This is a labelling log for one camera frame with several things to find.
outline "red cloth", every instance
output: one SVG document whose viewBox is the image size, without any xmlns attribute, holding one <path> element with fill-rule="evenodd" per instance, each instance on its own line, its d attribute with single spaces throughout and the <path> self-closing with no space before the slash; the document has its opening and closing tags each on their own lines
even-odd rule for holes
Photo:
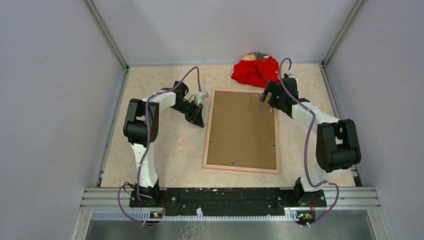
<svg viewBox="0 0 424 240">
<path fill-rule="evenodd" d="M 265 88 L 269 80 L 278 83 L 279 63 L 272 57 L 260 57 L 257 60 L 241 60 L 234 65 L 231 78 L 241 84 Z"/>
</svg>

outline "wire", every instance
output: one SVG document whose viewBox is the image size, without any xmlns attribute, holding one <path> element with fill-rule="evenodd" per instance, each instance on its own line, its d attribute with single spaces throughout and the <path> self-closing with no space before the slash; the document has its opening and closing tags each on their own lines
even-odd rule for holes
<svg viewBox="0 0 424 240">
<path fill-rule="evenodd" d="M 132 220 L 136 223 L 142 224 L 143 226 L 144 225 L 155 226 L 157 223 L 148 223 L 146 221 L 137 220 L 134 217 L 130 216 L 128 213 L 125 212 L 125 210 L 124 210 L 124 208 L 122 207 L 122 204 L 121 204 L 121 190 L 123 188 L 125 188 L 126 185 L 127 185 L 127 182 L 125 182 L 122 186 L 120 186 L 120 188 L 118 190 L 118 206 L 119 206 L 119 209 L 121 210 L 121 212 L 125 215 L 125 217 L 129 218 L 130 220 Z"/>
<path fill-rule="evenodd" d="M 194 68 L 196 68 L 196 69 L 197 69 L 197 85 L 198 85 L 198 87 L 199 87 L 199 92 L 201 92 L 201 91 L 202 91 L 202 87 L 200 86 L 200 73 L 199 73 L 199 67 L 195 66 L 195 67 L 193 67 L 192 69 L 190 69 L 190 71 L 188 71 L 188 72 L 191 72 Z"/>
<path fill-rule="evenodd" d="M 328 182 L 328 181 L 320 181 L 317 184 L 313 184 L 311 181 L 311 177 L 309 175 L 309 169 L 308 169 L 308 143 L 309 143 L 309 138 L 311 137 L 311 132 L 312 132 L 312 128 L 314 126 L 315 120 L 317 119 L 317 116 L 315 114 L 314 111 L 310 110 L 309 107 L 305 106 L 302 102 L 300 102 L 299 100 L 297 100 L 287 89 L 287 87 L 284 85 L 283 83 L 283 79 L 281 78 L 281 68 L 283 66 L 283 63 L 288 60 L 288 70 L 287 72 L 290 73 L 290 70 L 292 69 L 292 60 L 289 57 L 284 58 L 280 64 L 279 64 L 279 69 L 278 69 L 278 79 L 281 83 L 282 88 L 284 89 L 285 93 L 287 93 L 287 95 L 293 99 L 293 101 L 295 101 L 297 104 L 299 104 L 302 108 L 304 108 L 306 111 L 310 112 L 310 114 L 312 115 L 312 121 L 310 122 L 310 125 L 307 129 L 307 133 L 306 133 L 306 139 L 305 139 L 305 144 L 304 144 L 304 152 L 303 152 L 303 163 L 304 163 L 304 169 L 305 169 L 305 175 L 306 175 L 306 179 L 307 182 L 309 183 L 309 185 L 311 185 L 311 187 L 313 188 L 318 188 L 319 186 L 328 183 L 329 185 L 333 185 L 335 186 L 336 189 L 336 195 L 335 195 L 335 200 L 334 203 L 330 206 L 330 208 L 324 212 L 324 214 L 322 214 L 319 218 L 317 218 L 313 223 L 311 223 L 310 225 L 313 225 L 315 223 L 317 223 L 319 220 L 321 220 L 325 215 L 327 215 L 336 205 L 337 200 L 339 199 L 339 186 L 337 186 L 337 184 L 332 183 L 332 182 Z"/>
<path fill-rule="evenodd" d="M 125 184 L 126 184 L 126 183 L 128 183 L 128 182 L 125 182 L 125 183 L 124 183 L 124 185 L 123 185 L 123 190 L 124 190 L 127 194 L 129 194 L 129 195 L 131 196 L 131 193 L 127 192 L 127 190 L 125 189 Z"/>
<path fill-rule="evenodd" d="M 145 104 L 145 123 L 146 123 L 146 125 L 147 125 L 147 141 L 146 141 L 146 150 L 144 151 L 144 154 L 143 154 L 143 156 L 141 157 L 141 160 L 140 160 L 140 162 L 139 162 L 139 166 L 138 166 L 138 169 L 137 169 L 137 185 L 135 186 L 135 188 L 136 188 L 136 190 L 137 190 L 137 199 L 141 202 L 141 197 L 140 197 L 140 172 L 141 172 L 141 169 L 142 169 L 142 163 L 143 163 L 143 161 L 144 161 L 144 159 L 146 158 L 146 155 L 147 155 L 147 153 L 148 153 L 148 151 L 149 151 L 149 147 L 150 147 L 150 132 L 151 132 L 151 126 L 150 126 L 150 116 L 151 116 L 151 114 L 150 114 L 150 111 L 149 111 L 149 103 L 150 103 L 150 101 L 154 98 L 154 97 L 156 97 L 156 96 L 158 96 L 158 95 L 161 95 L 161 94 L 165 94 L 165 93 L 169 93 L 169 92 L 172 92 L 173 90 L 175 90 L 176 88 L 178 88 L 178 86 L 180 86 L 180 84 L 186 79 L 186 77 L 194 70 L 194 69 L 196 69 L 197 70 L 197 83 L 198 83 L 198 86 L 199 86 L 199 91 L 201 91 L 201 86 L 200 86 L 200 75 L 199 75 L 199 67 L 197 67 L 197 66 L 194 66 L 194 67 L 192 67 L 182 78 L 181 78 L 181 80 L 174 86 L 174 87 L 172 87 L 172 88 L 170 88 L 170 89 L 166 89 L 166 90 L 162 90 L 162 91 L 159 91 L 159 92 L 157 92 L 157 93 L 154 93 L 153 95 L 151 95 L 151 96 L 149 96 L 148 98 L 147 98 L 147 100 L 146 100 L 146 104 Z M 128 182 L 125 182 L 120 188 L 119 188 L 119 190 L 118 190 L 118 205 L 119 205 L 119 209 L 122 211 L 122 213 L 127 217 L 127 218 L 129 218 L 130 220 L 132 220 L 132 221 L 134 221 L 134 222 L 137 222 L 137 223 L 141 223 L 141 224 L 143 224 L 143 225 L 149 225 L 150 223 L 146 223 L 146 221 L 140 221 L 140 220 L 137 220 L 137 219 L 135 219 L 135 218 L 133 218 L 133 217 L 131 217 L 130 215 L 128 215 L 126 212 L 125 212 L 125 210 L 124 210 L 124 208 L 122 208 L 122 205 L 121 205 L 121 198 L 120 198 L 120 195 L 121 195 L 121 190 L 122 189 L 125 189 L 125 186 L 126 185 L 129 185 L 130 187 L 131 187 L 131 184 L 129 184 Z"/>
<path fill-rule="evenodd" d="M 195 95 L 191 95 L 190 98 L 187 99 L 187 102 L 190 102 L 190 99 L 192 99 L 192 97 L 194 97 L 194 101 L 196 101 L 196 96 Z"/>
<path fill-rule="evenodd" d="M 133 184 L 131 184 L 131 183 L 129 183 L 129 182 L 125 182 L 128 186 L 130 186 L 133 190 L 136 190 L 136 186 L 135 185 L 133 185 Z"/>
</svg>

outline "gray wall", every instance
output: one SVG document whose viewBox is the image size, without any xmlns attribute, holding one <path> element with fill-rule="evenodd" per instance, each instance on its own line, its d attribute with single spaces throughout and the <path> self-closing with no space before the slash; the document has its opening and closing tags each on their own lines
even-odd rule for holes
<svg viewBox="0 0 424 240">
<path fill-rule="evenodd" d="M 94 0 L 130 65 L 324 59 L 355 0 Z"/>
<path fill-rule="evenodd" d="M 2 240 L 71 237 L 122 74 L 82 0 L 1 1 Z"/>
<path fill-rule="evenodd" d="M 424 1 L 368 1 L 330 63 L 365 183 L 396 239 L 423 239 Z"/>
</svg>

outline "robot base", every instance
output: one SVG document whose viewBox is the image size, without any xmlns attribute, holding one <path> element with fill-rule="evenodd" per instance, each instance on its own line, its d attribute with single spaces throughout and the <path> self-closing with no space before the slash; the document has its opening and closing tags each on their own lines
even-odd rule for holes
<svg viewBox="0 0 424 240">
<path fill-rule="evenodd" d="M 131 208 L 166 208 L 167 216 L 196 216 L 201 208 L 204 216 L 284 216 L 285 207 L 326 207 L 324 192 L 297 199 L 299 189 L 279 187 L 237 188 L 161 188 L 152 198 L 137 199 L 131 193 Z"/>
</svg>

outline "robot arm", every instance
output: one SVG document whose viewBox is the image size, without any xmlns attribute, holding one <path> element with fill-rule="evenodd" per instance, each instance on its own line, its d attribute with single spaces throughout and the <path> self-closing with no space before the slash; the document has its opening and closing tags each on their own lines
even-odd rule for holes
<svg viewBox="0 0 424 240">
<path fill-rule="evenodd" d="M 340 120 L 330 116 L 316 106 L 311 104 L 306 98 L 299 98 L 297 89 L 297 78 L 294 75 L 284 75 L 283 84 L 292 96 L 305 105 L 305 109 L 297 104 L 283 89 L 281 83 L 270 81 L 263 94 L 259 98 L 264 102 L 267 94 L 271 93 L 269 105 L 286 113 L 292 119 L 298 120 L 305 126 L 309 126 L 313 119 L 311 111 L 315 113 L 315 122 L 312 131 L 316 133 L 316 161 L 309 170 L 311 182 L 316 185 L 322 181 L 328 182 L 338 175 L 342 170 L 350 168 L 361 161 L 361 150 L 359 147 L 355 123 L 350 119 Z M 300 183 L 304 192 L 315 192 L 322 189 L 323 185 L 313 187 L 309 184 L 306 176 L 300 178 Z"/>
<path fill-rule="evenodd" d="M 129 101 L 128 110 L 123 126 L 123 134 L 128 138 L 132 150 L 135 155 L 135 162 L 137 169 L 140 167 L 139 186 L 147 189 L 143 195 L 149 196 L 149 188 L 153 188 L 158 182 L 158 175 L 155 170 L 154 151 L 155 140 L 159 132 L 159 113 L 167 108 L 172 108 L 185 115 L 185 119 L 199 127 L 204 127 L 205 124 L 202 119 L 203 105 L 200 103 L 201 99 L 207 98 L 206 92 L 197 92 L 196 99 L 189 102 L 184 99 L 189 92 L 189 88 L 184 84 L 180 85 L 173 91 L 164 92 L 153 97 L 148 103 L 149 114 L 146 114 L 146 102 L 148 98 L 144 99 L 131 99 Z M 149 116 L 150 124 L 150 144 L 149 151 L 147 152 L 142 163 L 141 159 L 147 150 L 147 123 L 143 119 Z"/>
</svg>

